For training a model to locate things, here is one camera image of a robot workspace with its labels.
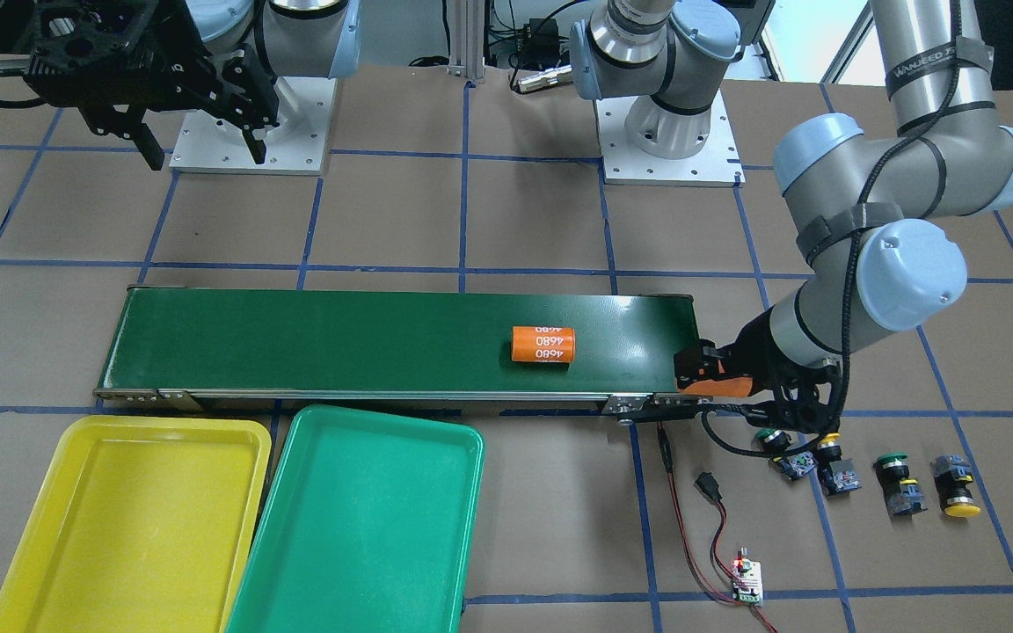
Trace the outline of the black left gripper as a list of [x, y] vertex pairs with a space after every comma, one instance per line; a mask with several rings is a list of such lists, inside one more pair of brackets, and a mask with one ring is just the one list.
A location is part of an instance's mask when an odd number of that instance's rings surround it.
[[673, 355], [676, 381], [723, 381], [748, 375], [760, 391], [773, 393], [771, 401], [759, 404], [700, 397], [701, 425], [707, 436], [717, 436], [709, 420], [711, 414], [741, 417], [756, 428], [808, 436], [839, 432], [839, 403], [845, 400], [840, 370], [829, 366], [810, 368], [785, 357], [773, 337], [771, 314], [768, 309], [749, 322], [725, 347], [717, 347], [714, 341], [698, 341]]

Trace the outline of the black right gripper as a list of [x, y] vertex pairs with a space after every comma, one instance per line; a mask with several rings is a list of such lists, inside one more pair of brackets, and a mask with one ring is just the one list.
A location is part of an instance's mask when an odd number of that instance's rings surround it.
[[279, 125], [276, 76], [254, 48], [215, 67], [185, 1], [38, 1], [31, 23], [25, 84], [53, 106], [80, 108], [96, 136], [132, 142], [152, 170], [164, 168], [164, 149], [146, 109], [226, 120], [253, 163], [265, 163], [266, 134]]

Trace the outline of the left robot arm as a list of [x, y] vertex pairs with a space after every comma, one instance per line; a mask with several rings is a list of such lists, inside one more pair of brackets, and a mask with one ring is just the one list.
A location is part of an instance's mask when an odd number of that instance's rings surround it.
[[[872, 1], [897, 132], [865, 136], [847, 113], [796, 125], [773, 171], [813, 275], [729, 345], [673, 360], [693, 397], [750, 397], [756, 426], [827, 436], [849, 391], [849, 357], [912, 330], [964, 293], [959, 247], [934, 224], [1013, 205], [1013, 128], [996, 111], [993, 49], [972, 1]], [[568, 37], [576, 91], [627, 98], [618, 142], [651, 167], [711, 139], [715, 97], [743, 52], [739, 21], [712, 1], [603, 1]]]

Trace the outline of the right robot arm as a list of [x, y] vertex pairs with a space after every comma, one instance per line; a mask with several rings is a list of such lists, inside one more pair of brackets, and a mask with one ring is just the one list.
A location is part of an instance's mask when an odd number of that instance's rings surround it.
[[320, 176], [357, 1], [40, 1], [23, 78], [153, 170]]

